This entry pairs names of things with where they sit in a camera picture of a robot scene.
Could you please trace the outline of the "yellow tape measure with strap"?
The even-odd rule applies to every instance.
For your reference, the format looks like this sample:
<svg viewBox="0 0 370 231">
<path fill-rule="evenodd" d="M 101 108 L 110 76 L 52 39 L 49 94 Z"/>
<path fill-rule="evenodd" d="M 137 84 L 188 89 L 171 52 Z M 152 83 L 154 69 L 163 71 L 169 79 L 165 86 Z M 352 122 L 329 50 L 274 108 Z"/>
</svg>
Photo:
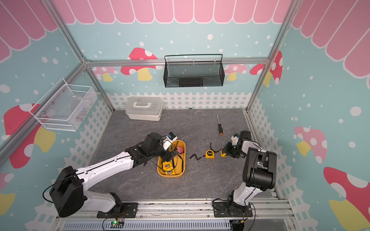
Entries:
<svg viewBox="0 0 370 231">
<path fill-rule="evenodd" d="M 197 154 L 192 154 L 190 156 L 190 159 L 192 159 L 192 158 L 195 158 L 196 160 L 200 160 L 201 158 L 214 159 L 214 151 L 207 150 L 205 155 L 203 155 L 203 156 L 197 156 Z"/>
</svg>

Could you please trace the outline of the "yellow storage tray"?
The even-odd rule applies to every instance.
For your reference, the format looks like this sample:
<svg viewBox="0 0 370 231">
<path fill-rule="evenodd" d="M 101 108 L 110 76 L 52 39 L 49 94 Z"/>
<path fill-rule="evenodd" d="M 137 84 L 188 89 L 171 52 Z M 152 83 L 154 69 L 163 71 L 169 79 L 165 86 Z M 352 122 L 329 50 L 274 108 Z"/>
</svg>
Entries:
<svg viewBox="0 0 370 231">
<path fill-rule="evenodd" d="M 186 170 L 186 145 L 183 141 L 181 140 L 176 140 L 174 143 L 173 143 L 173 146 L 171 146 L 169 148 L 170 151 L 173 151 L 173 149 L 177 146 L 182 146 L 184 148 L 184 153 L 181 154 L 181 155 L 176 155 L 172 161 L 172 164 L 173 164 L 173 171 L 175 173 L 175 175 L 166 175 L 165 171 L 163 170 L 162 168 L 162 163 L 164 162 L 161 157 L 159 157 L 158 159 L 158 163 L 157 163 L 157 172 L 160 176 L 164 177 L 164 178 L 170 178 L 170 179 L 174 179 L 174 178 L 179 178 L 181 177 L 185 170 Z"/>
</svg>

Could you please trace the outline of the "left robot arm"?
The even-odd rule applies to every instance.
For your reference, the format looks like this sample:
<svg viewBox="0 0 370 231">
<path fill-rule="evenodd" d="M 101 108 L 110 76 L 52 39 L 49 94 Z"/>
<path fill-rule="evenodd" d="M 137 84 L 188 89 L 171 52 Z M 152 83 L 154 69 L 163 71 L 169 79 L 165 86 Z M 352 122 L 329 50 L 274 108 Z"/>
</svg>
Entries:
<svg viewBox="0 0 370 231">
<path fill-rule="evenodd" d="M 145 140 L 125 149 L 120 154 L 97 164 L 74 169 L 64 168 L 49 195 L 59 217 L 69 217 L 79 211 L 97 211 L 100 217 L 118 217 L 125 213 L 124 205 L 116 193 L 96 193 L 89 189 L 120 172 L 143 165 L 153 158 L 171 162 L 177 155 L 173 143 L 174 133 L 162 136 L 152 132 Z"/>
</svg>

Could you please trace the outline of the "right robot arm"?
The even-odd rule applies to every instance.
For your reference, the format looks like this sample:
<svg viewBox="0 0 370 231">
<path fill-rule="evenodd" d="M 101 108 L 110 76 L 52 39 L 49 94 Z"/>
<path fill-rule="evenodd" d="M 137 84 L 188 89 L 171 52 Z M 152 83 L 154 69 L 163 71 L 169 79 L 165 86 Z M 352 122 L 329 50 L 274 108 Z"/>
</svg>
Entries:
<svg viewBox="0 0 370 231">
<path fill-rule="evenodd" d="M 242 183 L 229 195 L 228 210 L 245 210 L 257 194 L 275 187 L 277 154 L 263 149 L 258 142 L 253 141 L 250 131 L 233 135 L 231 141 L 221 150 L 221 154 L 245 159 Z"/>
</svg>

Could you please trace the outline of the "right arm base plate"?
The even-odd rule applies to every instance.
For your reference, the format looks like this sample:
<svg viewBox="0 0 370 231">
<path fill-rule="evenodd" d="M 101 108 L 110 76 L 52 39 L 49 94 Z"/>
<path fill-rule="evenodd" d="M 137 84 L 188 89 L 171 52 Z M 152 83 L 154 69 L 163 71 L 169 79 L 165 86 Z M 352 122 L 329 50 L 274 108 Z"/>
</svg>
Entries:
<svg viewBox="0 0 370 231">
<path fill-rule="evenodd" d="M 241 206 L 235 203 L 228 203 L 224 201 L 215 201 L 212 204 L 214 209 L 214 216 L 216 218 L 225 218 L 225 217 L 252 217 L 251 206 Z"/>
</svg>

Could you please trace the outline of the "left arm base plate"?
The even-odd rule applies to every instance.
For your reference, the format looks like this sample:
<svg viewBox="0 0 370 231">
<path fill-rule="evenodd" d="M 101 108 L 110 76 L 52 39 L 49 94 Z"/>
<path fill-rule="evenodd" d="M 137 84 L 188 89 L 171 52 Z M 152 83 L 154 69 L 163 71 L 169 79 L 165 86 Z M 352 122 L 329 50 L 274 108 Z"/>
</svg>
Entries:
<svg viewBox="0 0 370 231">
<path fill-rule="evenodd" d="M 135 218 L 138 211 L 138 203 L 120 203 L 115 205 L 109 212 L 98 211 L 97 218 Z"/>
</svg>

